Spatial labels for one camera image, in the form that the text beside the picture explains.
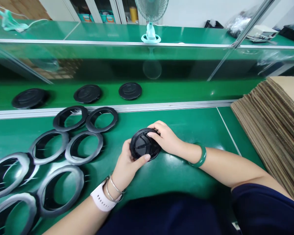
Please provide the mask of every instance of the sleeve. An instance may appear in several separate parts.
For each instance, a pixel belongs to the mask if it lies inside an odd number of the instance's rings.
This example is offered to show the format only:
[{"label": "sleeve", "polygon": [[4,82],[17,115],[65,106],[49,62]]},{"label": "sleeve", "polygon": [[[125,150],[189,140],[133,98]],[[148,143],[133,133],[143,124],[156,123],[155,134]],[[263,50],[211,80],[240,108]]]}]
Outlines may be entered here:
[{"label": "sleeve", "polygon": [[244,235],[294,234],[294,201],[259,184],[232,191],[232,206]]}]

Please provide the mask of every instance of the person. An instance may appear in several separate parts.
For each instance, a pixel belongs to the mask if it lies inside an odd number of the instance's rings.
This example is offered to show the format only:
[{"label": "person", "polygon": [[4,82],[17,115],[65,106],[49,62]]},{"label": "person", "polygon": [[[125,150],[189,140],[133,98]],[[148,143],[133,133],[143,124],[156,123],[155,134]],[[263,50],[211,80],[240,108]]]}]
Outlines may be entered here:
[{"label": "person", "polygon": [[[233,211],[242,234],[294,234],[294,200],[262,168],[230,152],[183,142],[162,121],[151,124],[149,128],[160,134],[149,132],[148,136],[164,151],[194,166],[200,162],[200,170],[231,188]],[[133,161],[130,141],[124,142],[111,179],[97,187],[104,192],[105,202],[108,198],[118,201],[120,192],[150,159],[150,155],[144,155]],[[164,194],[129,201],[106,222],[109,211],[102,209],[100,201],[95,203],[95,200],[96,194],[86,198],[45,235],[239,234],[217,208],[187,194]]]}]

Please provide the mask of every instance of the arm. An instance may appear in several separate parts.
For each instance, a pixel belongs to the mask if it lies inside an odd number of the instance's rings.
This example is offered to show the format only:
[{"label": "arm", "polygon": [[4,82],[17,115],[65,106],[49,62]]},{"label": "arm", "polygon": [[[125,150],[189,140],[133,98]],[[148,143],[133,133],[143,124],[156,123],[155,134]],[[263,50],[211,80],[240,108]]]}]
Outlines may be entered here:
[{"label": "arm", "polygon": [[[158,130],[160,136],[152,132],[148,133],[148,136],[157,141],[168,153],[193,164],[200,160],[201,147],[180,140],[164,122],[157,121],[151,124],[149,128]],[[292,199],[271,175],[248,159],[219,149],[206,148],[206,151],[206,160],[200,169],[230,187],[231,190],[242,184],[255,183],[272,188]]]},{"label": "arm", "polygon": [[[119,156],[111,176],[115,186],[120,190],[124,189],[133,180],[136,171],[149,161],[150,155],[144,155],[134,162],[130,152],[131,139],[124,142],[122,153]],[[114,188],[111,181],[108,181],[104,186],[104,193],[109,198],[106,187],[113,199],[117,199],[120,193]],[[47,230],[44,235],[49,234],[79,234],[94,235],[102,226],[110,212],[99,210],[91,196],[87,197],[73,211],[63,217],[59,222]]]}]

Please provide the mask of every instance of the silver bracelet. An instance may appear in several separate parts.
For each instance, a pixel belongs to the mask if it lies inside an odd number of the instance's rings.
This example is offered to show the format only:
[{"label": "silver bracelet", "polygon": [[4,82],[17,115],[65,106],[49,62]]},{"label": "silver bracelet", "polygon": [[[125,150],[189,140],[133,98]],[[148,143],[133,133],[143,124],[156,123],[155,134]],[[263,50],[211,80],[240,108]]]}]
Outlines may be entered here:
[{"label": "silver bracelet", "polygon": [[106,184],[107,184],[106,191],[107,191],[108,196],[110,197],[111,201],[113,201],[113,202],[115,202],[115,203],[119,203],[119,202],[122,201],[122,199],[123,199],[122,195],[121,195],[121,197],[120,197],[119,200],[114,200],[113,197],[112,197],[112,196],[110,195],[110,193],[109,193],[109,190],[108,190],[108,182],[109,182],[109,179],[107,179],[107,182],[106,182]]},{"label": "silver bracelet", "polygon": [[120,191],[120,190],[115,186],[115,184],[114,184],[113,181],[112,181],[111,174],[109,175],[109,179],[111,180],[111,183],[112,183],[112,185],[114,186],[114,188],[115,188],[120,194],[124,194],[124,193],[126,193],[126,190],[124,190],[124,191],[122,192],[122,191]]}]

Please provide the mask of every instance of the black box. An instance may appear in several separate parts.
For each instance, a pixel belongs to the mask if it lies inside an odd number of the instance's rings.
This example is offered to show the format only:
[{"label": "black box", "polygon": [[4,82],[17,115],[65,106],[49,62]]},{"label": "black box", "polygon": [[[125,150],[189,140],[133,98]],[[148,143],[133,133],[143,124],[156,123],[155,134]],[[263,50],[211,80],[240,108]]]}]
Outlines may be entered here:
[{"label": "black box", "polygon": [[224,27],[218,21],[216,21],[216,26],[212,27],[212,25],[210,24],[210,21],[207,21],[206,25],[205,25],[205,28],[224,28]]},{"label": "black box", "polygon": [[289,25],[284,26],[279,35],[294,41],[294,29],[291,29]]}]

